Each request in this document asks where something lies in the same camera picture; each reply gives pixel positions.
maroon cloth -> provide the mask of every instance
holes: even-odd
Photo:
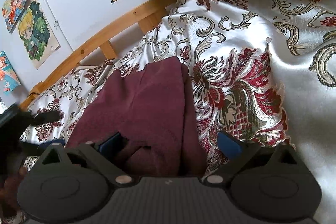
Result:
[[[199,145],[188,67],[177,57],[147,64],[121,77],[115,70],[88,105],[67,147],[100,143],[116,132],[128,139],[114,164],[129,174],[204,174],[206,153]]]

blonde hair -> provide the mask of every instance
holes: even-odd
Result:
[[[23,33],[25,30],[28,29],[28,26],[33,27],[33,24],[34,24],[33,13],[32,10],[28,8],[26,10],[26,14],[22,17],[18,27],[20,36],[23,36]]]

white floral bedspread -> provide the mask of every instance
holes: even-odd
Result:
[[[331,137],[335,119],[323,118],[336,101],[332,92],[336,80],[326,66],[336,53],[333,3],[178,0],[170,15],[120,60],[80,67],[41,94],[29,110],[55,109],[63,119],[29,128],[22,140],[68,140],[83,110],[115,69],[128,75],[147,63],[177,56],[192,77],[199,141],[208,154],[207,173],[226,162],[216,145],[218,131],[265,146],[293,142],[323,191],[315,217],[323,224],[334,224],[336,212],[331,208],[336,204],[336,186],[327,181],[336,177],[335,157],[323,159],[323,152],[330,155],[336,143]],[[331,101],[326,103],[323,96]],[[329,141],[315,137],[319,128]]]

round pad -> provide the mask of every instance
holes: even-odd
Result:
[[[257,167],[237,175],[231,195],[239,208],[258,219],[291,222],[315,213],[321,189],[312,174],[279,165],[276,174]]]
[[[39,222],[68,223],[97,212],[108,194],[108,184],[100,174],[55,163],[29,174],[19,186],[17,201]]]

bed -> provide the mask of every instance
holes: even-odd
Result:
[[[126,13],[38,83],[21,108],[58,110],[62,120],[28,128],[21,140],[66,141],[114,70],[126,76],[177,56],[192,77],[199,142],[208,155],[206,173],[227,161],[216,146],[219,130],[264,146],[288,142],[322,188],[315,219],[334,224],[336,1],[177,0],[168,15],[165,7],[174,2],[150,0]],[[109,39],[136,22],[144,37],[117,58]],[[106,61],[81,66],[98,47]],[[27,159],[28,169],[36,160]]]

